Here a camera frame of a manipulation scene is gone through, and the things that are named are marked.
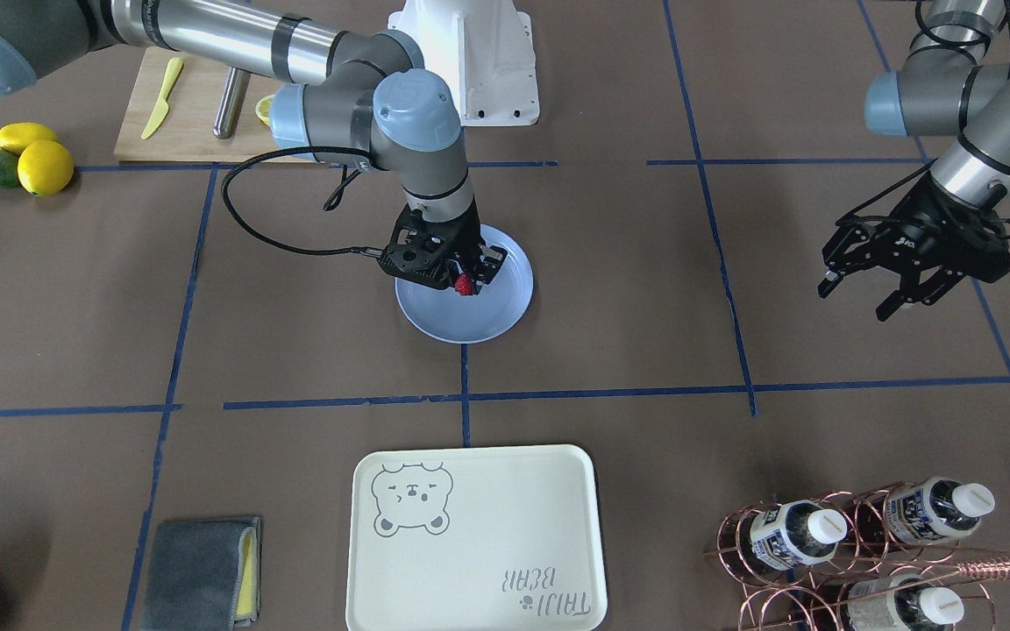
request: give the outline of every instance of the folded cloth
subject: folded cloth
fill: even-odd
[[[261,520],[158,524],[142,631],[230,631],[260,614]]]

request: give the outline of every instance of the rectangular tray with bear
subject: rectangular tray with bear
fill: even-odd
[[[606,606],[582,448],[378,451],[357,464],[349,631],[589,631]]]

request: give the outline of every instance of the gray towel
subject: gray towel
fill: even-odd
[[[243,538],[254,531],[258,561],[260,527],[258,516],[158,524],[141,630],[230,631],[236,624]]]

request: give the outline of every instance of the white bracket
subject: white bracket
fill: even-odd
[[[540,118],[532,17],[513,0],[406,0],[389,28],[409,33],[449,87],[462,124],[516,127]]]

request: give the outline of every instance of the wooden cutting board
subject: wooden cutting board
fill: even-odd
[[[185,62],[182,75],[174,84],[168,103],[170,113],[162,127],[148,139],[141,139],[154,104],[166,64],[172,57]],[[228,67],[224,64],[175,52],[164,48],[147,48],[142,56],[139,76],[131,91],[127,113],[116,139],[116,160],[120,162],[225,162],[248,160],[276,148],[272,130],[256,116],[256,104],[262,97],[274,95],[282,87],[280,81],[252,76],[248,92],[240,105],[240,120],[235,134],[220,140],[213,136],[213,122],[220,107]],[[307,162],[285,156],[277,162]]]

